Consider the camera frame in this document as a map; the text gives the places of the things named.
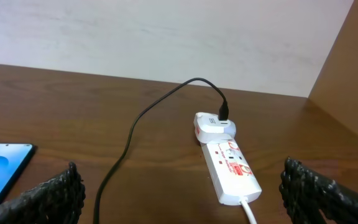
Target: red warning label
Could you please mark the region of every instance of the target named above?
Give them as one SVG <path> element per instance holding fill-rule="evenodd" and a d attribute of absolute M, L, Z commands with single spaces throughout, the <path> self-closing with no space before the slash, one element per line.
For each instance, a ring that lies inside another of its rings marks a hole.
<path fill-rule="evenodd" d="M 231 163 L 230 163 L 230 166 L 233 168 L 235 174 L 237 174 L 237 175 L 242 175 L 242 172 L 241 172 L 241 169 L 240 169 L 240 166 L 239 166 L 238 163 L 236 163 L 236 162 L 231 162 Z"/>

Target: brown wooden surface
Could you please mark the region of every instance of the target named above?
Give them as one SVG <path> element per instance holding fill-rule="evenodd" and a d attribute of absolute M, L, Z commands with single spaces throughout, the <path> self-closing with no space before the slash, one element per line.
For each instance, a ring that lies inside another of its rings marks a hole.
<path fill-rule="evenodd" d="M 39 149 L 8 198 L 74 161 L 86 185 L 80 223 L 121 155 L 133 119 L 176 84 L 0 65 L 0 142 Z M 358 137 L 305 98 L 223 90 L 236 140 L 263 189 L 259 223 L 290 223 L 278 191 L 283 161 L 300 159 L 358 191 Z M 186 86 L 138 123 L 127 159 L 108 183 L 101 223 L 247 223 L 218 203 L 195 136 L 196 112 L 217 112 L 212 89 Z"/>
<path fill-rule="evenodd" d="M 310 99 L 358 134 L 358 0 L 349 11 Z"/>

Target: power cord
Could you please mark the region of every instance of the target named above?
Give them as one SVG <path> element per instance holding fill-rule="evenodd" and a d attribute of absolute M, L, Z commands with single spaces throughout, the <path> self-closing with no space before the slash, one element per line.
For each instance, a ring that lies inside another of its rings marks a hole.
<path fill-rule="evenodd" d="M 248 198 L 242 198 L 240 203 L 242 205 L 242 208 L 244 209 L 244 211 L 246 211 L 246 214 L 248 216 L 248 220 L 249 220 L 249 224 L 257 224 L 256 223 L 256 219 L 254 217 L 254 214 L 252 213 L 251 208 L 248 205 Z"/>
<path fill-rule="evenodd" d="M 122 152 L 120 158 L 117 160 L 117 162 L 113 165 L 113 167 L 110 169 L 110 171 L 107 173 L 107 175 L 105 176 L 105 178 L 103 179 L 102 183 L 99 186 L 99 190 L 98 193 L 96 194 L 96 200 L 94 202 L 94 210 L 93 210 L 93 224 L 99 224 L 99 208 L 100 208 L 100 198 L 102 196 L 103 193 L 103 189 L 106 186 L 107 182 L 109 181 L 109 179 L 111 178 L 111 176 L 115 173 L 115 171 L 117 171 L 119 164 L 122 162 L 122 160 L 124 159 L 125 155 L 127 154 L 128 148 L 129 148 L 129 144 L 131 143 L 131 138 L 132 138 L 132 133 L 134 132 L 134 128 L 136 123 L 138 122 L 138 120 L 146 113 L 148 112 L 149 109 L 153 108 L 155 105 L 157 105 L 157 103 L 160 103 L 162 100 L 164 100 L 166 97 L 170 96 L 172 93 L 176 92 L 177 90 L 179 90 L 180 88 L 184 87 L 185 85 L 193 82 L 193 81 L 202 81 L 205 82 L 207 84 L 209 84 L 212 88 L 214 88 L 223 98 L 223 104 L 219 109 L 219 120 L 220 121 L 225 121 L 228 119 L 229 117 L 229 107 L 227 106 L 227 101 L 226 101 L 226 97 L 223 95 L 223 93 L 221 92 L 221 90 L 219 88 L 217 88 L 215 85 L 213 85 L 210 81 L 206 80 L 205 78 L 192 78 L 191 80 L 187 80 L 184 83 L 178 85 L 176 88 L 174 88 L 173 90 L 169 91 L 167 94 L 163 95 L 161 98 L 159 98 L 158 100 L 156 100 L 154 103 L 152 103 L 150 106 L 148 106 L 145 110 L 143 110 L 135 119 L 134 123 L 132 124 L 131 129 L 129 130 L 129 135 L 128 135 L 128 140 L 127 140 L 127 144 L 125 145 L 124 148 L 124 152 Z"/>

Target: black cable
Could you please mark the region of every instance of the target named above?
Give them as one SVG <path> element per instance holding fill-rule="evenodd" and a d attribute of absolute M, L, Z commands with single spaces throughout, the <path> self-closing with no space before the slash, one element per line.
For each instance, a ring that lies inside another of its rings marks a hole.
<path fill-rule="evenodd" d="M 106 186 L 107 182 L 109 181 L 110 177 L 117 171 L 119 164 L 124 159 L 125 155 L 127 154 L 129 144 L 131 143 L 132 133 L 134 132 L 134 128 L 138 120 L 146 113 L 149 109 L 153 108 L 157 103 L 160 103 L 163 99 L 170 96 L 172 93 L 176 92 L 183 86 L 193 82 L 193 81 L 202 81 L 207 84 L 209 84 L 212 88 L 214 88 L 223 98 L 223 104 L 221 108 L 219 109 L 219 120 L 227 120 L 227 117 L 229 116 L 229 108 L 227 107 L 227 101 L 226 97 L 224 97 L 223 93 L 219 88 L 217 88 L 215 85 L 213 85 L 210 81 L 204 79 L 204 78 L 192 78 L 191 80 L 187 80 L 184 83 L 178 85 L 173 90 L 169 91 L 167 94 L 163 95 L 161 98 L 156 100 L 154 103 L 152 103 L 150 106 L 148 106 L 145 110 L 143 110 L 135 119 L 134 123 L 132 124 L 131 129 L 129 130 L 128 140 L 127 144 L 125 145 L 124 152 L 121 154 L 120 158 L 117 160 L 117 162 L 113 165 L 113 167 L 110 169 L 110 171 L 107 173 L 105 178 L 103 179 L 102 183 L 99 186 L 98 193 L 96 194 L 96 200 L 94 202 L 94 209 L 93 209 L 93 224 L 99 224 L 99 208 L 100 208 L 100 198 L 102 196 L 102 192 L 104 187 Z"/>

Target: power strip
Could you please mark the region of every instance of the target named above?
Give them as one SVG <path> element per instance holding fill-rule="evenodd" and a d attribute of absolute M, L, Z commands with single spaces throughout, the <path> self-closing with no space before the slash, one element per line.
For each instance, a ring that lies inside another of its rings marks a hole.
<path fill-rule="evenodd" d="M 219 121 L 215 114 L 196 113 L 194 124 L 219 202 L 242 205 L 250 223 L 256 223 L 248 203 L 257 199 L 262 189 L 234 140 L 234 123 Z"/>

